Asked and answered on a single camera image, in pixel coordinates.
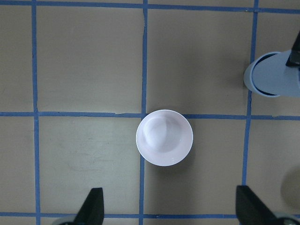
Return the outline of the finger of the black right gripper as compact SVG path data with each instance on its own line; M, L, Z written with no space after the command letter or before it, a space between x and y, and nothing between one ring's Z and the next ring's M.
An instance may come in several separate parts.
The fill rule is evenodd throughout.
M296 40L291 48L291 53L286 61L288 67L300 66L300 33L298 33Z

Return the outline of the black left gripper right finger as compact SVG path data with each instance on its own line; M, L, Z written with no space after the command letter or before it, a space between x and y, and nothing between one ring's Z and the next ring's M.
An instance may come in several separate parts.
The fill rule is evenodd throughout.
M236 187L236 217L241 225L276 225L277 217L248 187Z

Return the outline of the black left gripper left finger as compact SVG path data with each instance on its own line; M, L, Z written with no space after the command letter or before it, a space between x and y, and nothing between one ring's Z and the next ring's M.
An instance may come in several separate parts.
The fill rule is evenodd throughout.
M101 225L104 221L104 195L101 187L92 188L73 223L75 225Z

